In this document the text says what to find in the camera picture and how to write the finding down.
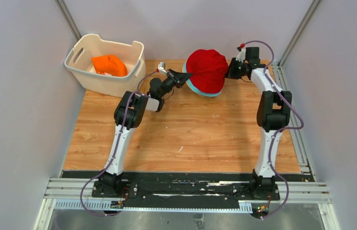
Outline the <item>teal bucket hat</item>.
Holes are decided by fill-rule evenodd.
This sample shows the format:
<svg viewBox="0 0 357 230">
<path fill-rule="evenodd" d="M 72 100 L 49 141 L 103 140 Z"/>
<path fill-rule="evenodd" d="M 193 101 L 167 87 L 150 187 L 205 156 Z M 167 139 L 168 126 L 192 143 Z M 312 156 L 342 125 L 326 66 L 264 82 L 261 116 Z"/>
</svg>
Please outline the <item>teal bucket hat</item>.
<svg viewBox="0 0 357 230">
<path fill-rule="evenodd" d="M 225 73 L 228 70 L 226 61 L 218 61 L 213 64 L 201 63 L 196 67 L 195 62 L 189 59 L 183 64 L 185 73 L 192 73 L 192 77 L 186 81 L 188 87 L 196 94 L 204 97 L 219 96 L 225 83 Z"/>
</svg>

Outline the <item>red bucket hat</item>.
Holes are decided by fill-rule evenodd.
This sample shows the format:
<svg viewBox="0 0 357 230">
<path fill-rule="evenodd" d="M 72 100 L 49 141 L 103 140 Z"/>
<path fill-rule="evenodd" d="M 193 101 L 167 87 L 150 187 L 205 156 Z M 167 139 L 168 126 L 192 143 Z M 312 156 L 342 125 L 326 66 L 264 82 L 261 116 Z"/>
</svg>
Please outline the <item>red bucket hat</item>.
<svg viewBox="0 0 357 230">
<path fill-rule="evenodd" d="M 194 93 L 216 97 L 224 87 L 228 63 L 226 57 L 214 49 L 198 49 L 188 57 L 183 70 L 192 74 L 186 84 Z"/>
</svg>

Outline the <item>white plastic basket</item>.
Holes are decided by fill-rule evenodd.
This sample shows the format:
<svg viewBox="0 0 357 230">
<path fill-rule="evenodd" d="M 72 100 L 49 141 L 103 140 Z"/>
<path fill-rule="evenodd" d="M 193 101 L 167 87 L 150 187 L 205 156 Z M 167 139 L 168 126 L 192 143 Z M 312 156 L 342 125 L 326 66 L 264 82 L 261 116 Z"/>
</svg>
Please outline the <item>white plastic basket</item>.
<svg viewBox="0 0 357 230">
<path fill-rule="evenodd" d="M 86 34 L 67 55 L 64 66 L 87 90 L 122 97 L 126 91 L 136 91 L 145 77 L 145 46 L 139 41 L 131 44 L 103 40 L 98 34 Z M 96 73 L 92 58 L 104 55 L 118 57 L 127 67 L 127 75 L 115 77 Z"/>
</svg>

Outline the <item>orange bucket hat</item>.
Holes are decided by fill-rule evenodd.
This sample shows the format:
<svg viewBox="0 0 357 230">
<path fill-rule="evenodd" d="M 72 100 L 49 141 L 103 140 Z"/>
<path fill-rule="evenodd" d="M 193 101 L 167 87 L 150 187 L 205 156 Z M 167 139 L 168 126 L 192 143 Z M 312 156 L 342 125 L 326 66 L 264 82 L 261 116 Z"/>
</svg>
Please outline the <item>orange bucket hat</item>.
<svg viewBox="0 0 357 230">
<path fill-rule="evenodd" d="M 92 57 L 94 69 L 97 74 L 124 77 L 128 74 L 126 65 L 115 55 Z"/>
</svg>

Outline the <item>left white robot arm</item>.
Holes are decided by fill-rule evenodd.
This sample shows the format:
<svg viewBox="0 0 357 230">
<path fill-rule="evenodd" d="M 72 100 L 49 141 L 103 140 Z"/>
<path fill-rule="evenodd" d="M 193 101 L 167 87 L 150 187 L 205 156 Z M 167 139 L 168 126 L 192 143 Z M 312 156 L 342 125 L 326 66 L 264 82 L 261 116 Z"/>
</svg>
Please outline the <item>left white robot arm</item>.
<svg viewBox="0 0 357 230">
<path fill-rule="evenodd" d="M 97 188 L 104 188 L 104 192 L 111 198 L 116 198 L 122 193 L 125 156 L 145 111 L 161 111 L 165 103 L 165 95 L 172 92 L 174 88 L 183 87 L 192 74 L 169 69 L 166 76 L 164 80 L 153 78 L 149 82 L 150 88 L 146 94 L 139 91 L 126 91 L 114 111 L 115 137 L 96 185 Z"/>
</svg>

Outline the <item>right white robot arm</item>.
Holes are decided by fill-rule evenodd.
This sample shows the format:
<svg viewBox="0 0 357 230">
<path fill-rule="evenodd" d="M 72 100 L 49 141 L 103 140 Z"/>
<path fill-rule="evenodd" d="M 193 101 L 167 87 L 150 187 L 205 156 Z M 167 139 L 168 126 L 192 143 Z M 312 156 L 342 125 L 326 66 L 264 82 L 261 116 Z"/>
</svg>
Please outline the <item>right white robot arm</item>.
<svg viewBox="0 0 357 230">
<path fill-rule="evenodd" d="M 257 109 L 257 125 L 261 130 L 259 157 L 248 186 L 250 195 L 260 200 L 275 190 L 275 161 L 279 139 L 290 121 L 287 103 L 292 94 L 275 83 L 267 66 L 260 61 L 259 47 L 242 44 L 237 50 L 239 53 L 232 58 L 226 77 L 236 80 L 247 77 L 261 92 Z"/>
</svg>

